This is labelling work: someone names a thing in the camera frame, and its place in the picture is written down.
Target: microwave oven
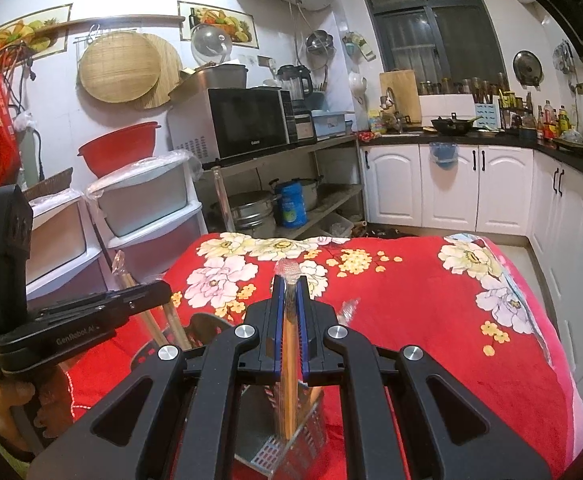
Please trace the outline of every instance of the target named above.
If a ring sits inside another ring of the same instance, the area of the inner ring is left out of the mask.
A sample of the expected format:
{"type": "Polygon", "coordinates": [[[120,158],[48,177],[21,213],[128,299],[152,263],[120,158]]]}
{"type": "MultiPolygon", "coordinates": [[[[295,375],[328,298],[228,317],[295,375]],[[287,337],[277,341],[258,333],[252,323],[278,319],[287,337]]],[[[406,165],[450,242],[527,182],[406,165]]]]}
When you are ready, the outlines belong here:
{"type": "Polygon", "coordinates": [[[209,88],[174,103],[168,112],[173,149],[203,164],[296,144],[292,99],[278,88],[209,88]]]}

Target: tile floor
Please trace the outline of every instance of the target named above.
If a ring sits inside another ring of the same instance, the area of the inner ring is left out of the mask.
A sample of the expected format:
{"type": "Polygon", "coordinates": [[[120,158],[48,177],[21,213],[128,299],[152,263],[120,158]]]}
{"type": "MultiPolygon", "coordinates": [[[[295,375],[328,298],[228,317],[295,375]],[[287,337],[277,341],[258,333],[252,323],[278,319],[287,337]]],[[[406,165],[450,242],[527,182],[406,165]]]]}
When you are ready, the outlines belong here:
{"type": "Polygon", "coordinates": [[[545,301],[542,296],[542,287],[540,285],[539,277],[534,270],[533,264],[531,262],[531,255],[529,251],[531,249],[525,247],[514,247],[509,245],[498,245],[503,254],[511,260],[511,262],[516,266],[518,271],[523,275],[523,278],[529,284],[529,288],[532,290],[536,298],[540,301],[540,304],[545,308],[545,301]]]}

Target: black countertop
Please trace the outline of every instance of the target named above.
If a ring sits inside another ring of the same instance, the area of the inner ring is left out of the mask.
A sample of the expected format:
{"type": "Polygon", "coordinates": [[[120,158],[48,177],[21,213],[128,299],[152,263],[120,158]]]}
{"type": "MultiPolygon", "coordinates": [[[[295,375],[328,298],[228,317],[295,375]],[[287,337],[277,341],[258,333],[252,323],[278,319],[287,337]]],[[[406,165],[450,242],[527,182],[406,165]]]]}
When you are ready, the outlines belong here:
{"type": "Polygon", "coordinates": [[[559,150],[551,142],[525,140],[518,136],[508,134],[499,134],[495,137],[484,137],[478,132],[470,132],[463,137],[441,137],[438,135],[420,134],[418,136],[383,136],[370,142],[361,142],[361,147],[365,146],[392,146],[397,144],[430,144],[431,142],[454,142],[456,144],[465,144],[469,146],[514,146],[517,148],[529,148],[537,152],[556,159],[558,162],[564,162],[575,170],[583,173],[583,157],[572,155],[570,152],[559,150]]]}

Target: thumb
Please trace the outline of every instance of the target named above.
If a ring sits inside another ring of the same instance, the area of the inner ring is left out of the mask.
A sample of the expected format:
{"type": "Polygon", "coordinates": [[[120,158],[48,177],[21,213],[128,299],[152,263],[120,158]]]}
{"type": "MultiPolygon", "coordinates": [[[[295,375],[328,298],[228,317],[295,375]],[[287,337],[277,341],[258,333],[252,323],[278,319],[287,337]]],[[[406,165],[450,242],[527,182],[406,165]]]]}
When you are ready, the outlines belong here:
{"type": "Polygon", "coordinates": [[[11,406],[24,406],[35,393],[36,388],[32,383],[0,378],[0,411],[6,411],[11,406]]]}

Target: microwave door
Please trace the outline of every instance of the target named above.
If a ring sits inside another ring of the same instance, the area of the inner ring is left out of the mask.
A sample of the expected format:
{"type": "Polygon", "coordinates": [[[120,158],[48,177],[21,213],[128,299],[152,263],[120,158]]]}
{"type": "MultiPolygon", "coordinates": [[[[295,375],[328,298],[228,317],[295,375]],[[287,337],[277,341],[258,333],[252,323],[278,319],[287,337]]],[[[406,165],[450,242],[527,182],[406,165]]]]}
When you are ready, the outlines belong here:
{"type": "Polygon", "coordinates": [[[210,105],[220,158],[287,144],[278,92],[216,90],[210,90],[210,105]]]}

